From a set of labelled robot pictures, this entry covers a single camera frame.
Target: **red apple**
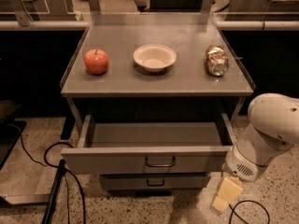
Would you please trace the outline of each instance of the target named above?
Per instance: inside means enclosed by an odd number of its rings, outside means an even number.
[[[91,49],[85,53],[84,63],[87,71],[93,75],[101,75],[108,69],[109,61],[104,51]]]

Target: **drawer handle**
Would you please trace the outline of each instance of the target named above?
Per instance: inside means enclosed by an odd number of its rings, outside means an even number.
[[[168,164],[150,164],[148,157],[146,157],[146,165],[151,168],[167,168],[176,165],[176,157],[172,157],[172,163]]]
[[[156,183],[156,184],[151,184],[149,180],[147,180],[147,184],[149,187],[160,187],[160,186],[164,186],[165,184],[165,180],[162,179],[162,182],[161,183]]]

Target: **silver can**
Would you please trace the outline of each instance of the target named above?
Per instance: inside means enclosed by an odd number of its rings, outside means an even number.
[[[221,77],[227,72],[229,64],[223,47],[211,45],[207,48],[206,65],[212,76]]]

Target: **cable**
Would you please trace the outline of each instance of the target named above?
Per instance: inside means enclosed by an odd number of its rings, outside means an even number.
[[[45,151],[45,153],[44,153],[44,161],[45,161],[45,163],[46,163],[46,164],[44,164],[44,163],[42,163],[42,162],[40,162],[40,161],[36,161],[36,160],[30,155],[30,153],[27,151],[27,149],[25,148],[25,145],[24,145],[24,142],[23,142],[23,139],[22,139],[22,135],[21,135],[21,129],[20,129],[18,126],[13,125],[13,124],[10,124],[10,123],[9,123],[8,125],[11,126],[11,127],[14,127],[14,128],[16,128],[16,129],[18,129],[18,131],[19,131],[19,133],[20,133],[21,146],[22,146],[23,150],[25,151],[25,153],[26,153],[26,154],[28,155],[28,157],[30,158],[30,160],[33,161],[33,162],[36,162],[36,163],[38,163],[38,164],[40,164],[40,165],[42,165],[42,166],[44,166],[44,167],[48,167],[48,166],[50,166],[50,167],[53,167],[53,168],[58,168],[58,165],[51,164],[51,163],[49,163],[48,160],[47,160],[47,154],[48,154],[48,152],[49,152],[53,147],[58,146],[58,145],[66,145],[66,146],[72,147],[69,143],[66,143],[66,142],[57,142],[57,143],[51,145],[50,147],[48,147],[48,148],[46,149],[46,151]],[[77,184],[78,184],[79,192],[80,192],[81,199],[82,199],[83,223],[85,224],[85,223],[86,223],[86,207],[85,207],[85,199],[84,199],[83,188],[82,188],[82,186],[80,185],[80,183],[79,183],[79,181],[78,181],[78,178],[77,178],[71,171],[69,171],[68,169],[65,168],[65,170],[75,178],[75,180],[76,180],[76,182],[77,182]],[[68,214],[68,223],[69,223],[69,217],[70,217],[70,215],[69,215],[69,202],[68,202],[68,201],[69,201],[69,187],[68,187],[68,183],[67,183],[67,180],[66,180],[65,175],[64,175],[64,180],[65,180],[66,187],[67,187],[67,214]]]
[[[231,215],[230,215],[230,219],[229,219],[229,224],[232,223],[232,219],[233,219],[234,214],[235,214],[240,220],[242,220],[244,223],[249,224],[246,220],[244,220],[244,219],[243,219],[243,218],[242,218],[242,217],[235,211],[235,209],[236,209],[240,204],[242,204],[242,203],[256,203],[256,204],[260,205],[261,208],[262,208],[262,209],[265,211],[265,213],[267,214],[267,217],[268,217],[268,222],[267,222],[267,224],[270,223],[270,215],[269,215],[267,209],[266,209],[262,204],[260,204],[260,203],[258,203],[258,202],[255,202],[255,201],[253,201],[253,200],[244,200],[244,201],[241,201],[241,202],[237,203],[237,204],[235,205],[235,207],[232,207],[231,205],[229,205],[230,208],[232,209],[232,213],[231,213]]]
[[[48,148],[46,149],[46,151],[45,151],[45,153],[44,153],[44,162],[45,162],[48,166],[50,166],[50,167],[52,167],[52,168],[58,168],[58,166],[57,166],[57,165],[54,165],[54,164],[51,164],[51,163],[48,162],[48,160],[47,160],[47,154],[48,154],[48,152],[49,152],[53,147],[55,147],[55,146],[59,146],[59,145],[65,145],[65,146],[72,147],[72,146],[71,146],[69,143],[67,143],[67,142],[57,142],[57,143],[55,143],[55,144],[52,144],[50,147],[48,147]]]
[[[67,224],[70,224],[70,221],[69,221],[69,187],[68,187],[68,182],[67,182],[67,178],[65,175],[64,175],[64,180],[65,180],[65,184],[66,184]]]
[[[54,165],[54,164],[51,164],[48,162],[47,160],[47,154],[48,152],[55,146],[58,146],[58,145],[66,145],[66,146],[69,146],[69,147],[72,147],[70,144],[66,143],[66,142],[57,142],[53,145],[51,145],[50,147],[48,147],[44,153],[44,161],[45,163],[50,166],[50,167],[53,167],[53,168],[58,168],[57,165]],[[83,191],[83,188],[82,186],[80,185],[80,182],[78,181],[78,178],[70,171],[68,170],[67,168],[64,168],[66,172],[68,172],[69,174],[71,174],[74,179],[76,180],[77,184],[78,184],[78,188],[79,188],[79,192],[80,192],[80,196],[81,196],[81,200],[82,200],[82,209],[83,209],[83,223],[85,224],[86,223],[86,207],[85,207],[85,199],[84,199],[84,191]]]
[[[21,146],[22,146],[22,149],[23,149],[23,150],[25,151],[25,153],[28,155],[28,157],[30,158],[30,160],[32,160],[33,162],[36,162],[36,163],[38,163],[38,164],[40,164],[40,165],[42,165],[42,166],[44,166],[44,167],[47,167],[47,166],[48,166],[47,164],[44,164],[44,163],[42,163],[42,162],[40,162],[40,161],[36,161],[36,160],[29,154],[29,152],[28,152],[27,149],[25,148],[25,145],[24,145],[24,142],[23,142],[23,139],[22,139],[21,129],[20,129],[17,125],[14,125],[14,124],[11,124],[11,123],[9,123],[8,125],[11,126],[11,127],[14,127],[14,128],[16,128],[16,129],[19,130],[19,132],[20,132],[20,139],[21,139]]]

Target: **terrazzo floor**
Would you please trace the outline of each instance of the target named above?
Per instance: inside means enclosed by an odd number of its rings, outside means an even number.
[[[45,150],[60,141],[64,118],[27,118],[23,142],[28,152],[37,161],[43,161]],[[234,125],[236,137],[245,129],[246,117],[238,117]],[[74,147],[78,143],[76,129],[67,141]],[[48,154],[50,163],[58,164],[63,147],[55,147]],[[257,181],[244,183],[244,191],[233,202],[253,200],[268,210],[270,223],[299,223],[299,146],[277,157]],[[0,195],[48,194],[56,169],[32,162],[25,154],[19,140],[0,172]],[[57,197],[52,223],[83,223],[82,204],[78,186],[71,175],[63,179]],[[174,190],[169,195],[136,196],[111,195],[101,189],[97,175],[78,175],[86,202],[86,223],[134,223],[134,224],[218,224],[229,223],[231,210],[222,214],[210,207],[221,180],[221,173],[211,173],[204,189]],[[0,223],[41,223],[45,205],[0,208]],[[248,223],[267,223],[264,210],[254,203],[242,203],[237,212]],[[243,223],[233,217],[232,223]]]

